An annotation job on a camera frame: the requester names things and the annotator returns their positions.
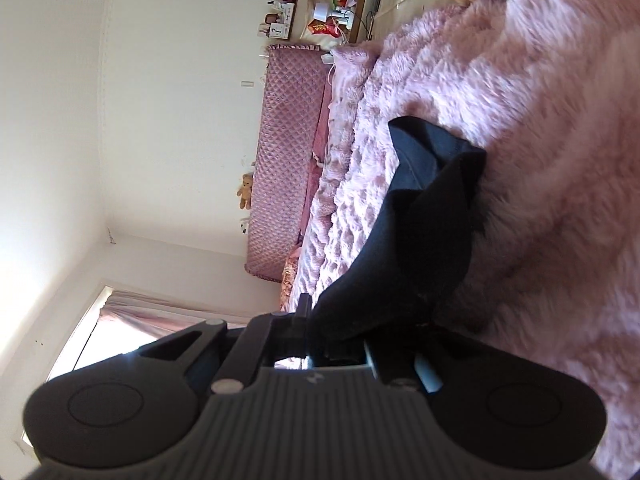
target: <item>pink quilted headboard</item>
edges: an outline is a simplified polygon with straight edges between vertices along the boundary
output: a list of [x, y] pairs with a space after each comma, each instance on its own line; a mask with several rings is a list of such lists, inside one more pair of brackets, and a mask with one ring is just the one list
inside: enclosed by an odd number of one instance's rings
[[279, 282], [300, 237], [309, 161], [328, 66], [311, 45], [271, 45], [244, 268]]

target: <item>black cloth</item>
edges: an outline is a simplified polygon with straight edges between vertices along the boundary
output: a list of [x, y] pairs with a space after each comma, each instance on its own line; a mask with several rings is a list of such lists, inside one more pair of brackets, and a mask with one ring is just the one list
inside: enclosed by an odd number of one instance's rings
[[416, 117], [392, 120], [389, 131], [398, 168], [360, 254], [310, 315], [312, 357], [387, 324], [427, 322], [467, 272], [485, 151]]

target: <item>metal screw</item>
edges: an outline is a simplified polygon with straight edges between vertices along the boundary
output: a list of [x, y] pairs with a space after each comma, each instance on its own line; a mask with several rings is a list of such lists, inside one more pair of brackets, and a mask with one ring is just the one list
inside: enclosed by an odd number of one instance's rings
[[420, 385], [417, 381], [409, 379], [408, 377], [398, 377], [397, 379], [393, 379], [389, 383], [389, 386], [406, 392], [417, 392], [420, 390]]
[[244, 390], [244, 384], [236, 379], [220, 379], [211, 385], [211, 391], [218, 395], [237, 394]]

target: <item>white wall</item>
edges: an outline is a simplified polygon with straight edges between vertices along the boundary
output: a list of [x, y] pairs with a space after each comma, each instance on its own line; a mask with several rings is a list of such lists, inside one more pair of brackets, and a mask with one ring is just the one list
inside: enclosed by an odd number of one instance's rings
[[102, 145], [110, 226], [245, 254], [236, 190], [255, 158], [266, 1], [113, 1]]
[[0, 476], [17, 480], [36, 462], [20, 452], [22, 408], [47, 377], [82, 314], [105, 285], [221, 314], [278, 309], [280, 287], [244, 271], [244, 258], [115, 234], [98, 243], [64, 281], [0, 376]]
[[97, 118], [104, 2], [0, 0], [0, 373], [106, 232]]

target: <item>window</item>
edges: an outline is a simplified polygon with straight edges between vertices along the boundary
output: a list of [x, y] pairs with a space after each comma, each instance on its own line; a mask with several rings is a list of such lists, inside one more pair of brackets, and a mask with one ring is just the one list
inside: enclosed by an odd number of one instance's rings
[[[82, 316], [56, 359], [47, 381], [215, 318], [225, 319], [230, 328], [246, 326], [250, 320], [243, 316], [184, 308], [171, 301], [106, 286]], [[21, 443], [32, 448], [24, 431]]]

